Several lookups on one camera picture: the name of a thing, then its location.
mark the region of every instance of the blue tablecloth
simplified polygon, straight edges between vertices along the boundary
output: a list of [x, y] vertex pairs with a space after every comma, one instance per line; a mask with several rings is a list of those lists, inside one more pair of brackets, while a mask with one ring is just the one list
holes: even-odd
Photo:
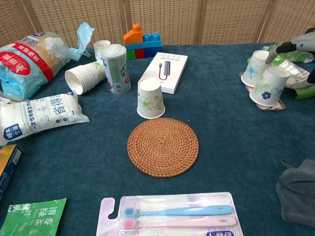
[[[199, 155], [185, 173], [154, 178], [130, 161], [126, 144], [145, 119], [136, 111], [137, 81], [151, 58], [128, 62], [131, 91], [115, 95], [105, 81], [79, 96], [90, 122], [54, 128], [16, 141], [24, 151], [0, 202], [0, 223], [11, 204], [67, 198], [58, 235], [95, 235], [100, 202], [128, 195], [230, 192], [246, 236], [315, 235], [315, 229], [281, 218], [276, 182], [282, 159], [298, 166], [314, 158], [315, 99], [281, 96], [286, 109], [258, 109], [239, 78], [247, 59], [263, 44], [163, 46], [188, 55], [174, 95], [163, 94], [163, 117], [188, 124], [199, 140]], [[71, 61], [33, 97], [65, 93], [64, 72], [94, 60]], [[314, 64], [301, 64], [311, 70]]]

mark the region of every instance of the cardboard coaster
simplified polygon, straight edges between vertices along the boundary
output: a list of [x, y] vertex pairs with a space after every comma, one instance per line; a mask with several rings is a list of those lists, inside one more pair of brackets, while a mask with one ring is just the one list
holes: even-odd
[[185, 123], [156, 118], [138, 125], [128, 138], [132, 163], [154, 177], [173, 177], [188, 170], [196, 161], [199, 144]]
[[[244, 86], [246, 87], [247, 91], [250, 93], [254, 88], [249, 87], [247, 85], [244, 84]], [[278, 100], [278, 103], [273, 106], [273, 107], [264, 107], [261, 105], [258, 105], [257, 103], [255, 103], [256, 106], [263, 110], [263, 111], [280, 111], [280, 110], [284, 110], [285, 109], [285, 104], [281, 101], [281, 99]]]

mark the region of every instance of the green toy block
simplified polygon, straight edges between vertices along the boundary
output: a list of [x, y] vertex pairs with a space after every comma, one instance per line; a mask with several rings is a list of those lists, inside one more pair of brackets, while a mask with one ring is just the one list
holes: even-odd
[[127, 51], [127, 60], [135, 60], [135, 59], [136, 59], [136, 54], [134, 50]]

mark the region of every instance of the gray cloth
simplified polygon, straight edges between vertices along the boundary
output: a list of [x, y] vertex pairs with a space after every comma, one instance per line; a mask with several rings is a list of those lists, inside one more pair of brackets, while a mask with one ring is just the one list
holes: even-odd
[[288, 169], [276, 185], [283, 220], [315, 227], [315, 161], [305, 159], [295, 168], [283, 160], [283, 165]]

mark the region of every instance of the rattan wall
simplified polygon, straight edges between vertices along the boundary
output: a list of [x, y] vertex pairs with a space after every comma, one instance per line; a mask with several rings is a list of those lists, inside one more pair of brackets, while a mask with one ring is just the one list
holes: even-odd
[[43, 31], [62, 36], [67, 44], [77, 46], [77, 29], [86, 21], [95, 28], [89, 46], [100, 39], [123, 43], [126, 21], [123, 0], [28, 0]]
[[254, 43], [271, 0], [204, 0], [198, 42]]
[[140, 23], [145, 33], [159, 32], [163, 44], [197, 43], [202, 0], [125, 0], [128, 30]]
[[25, 18], [19, 1], [0, 0], [0, 4], [0, 47], [33, 33], [31, 22]]
[[315, 0], [275, 0], [259, 42], [290, 41], [315, 27]]

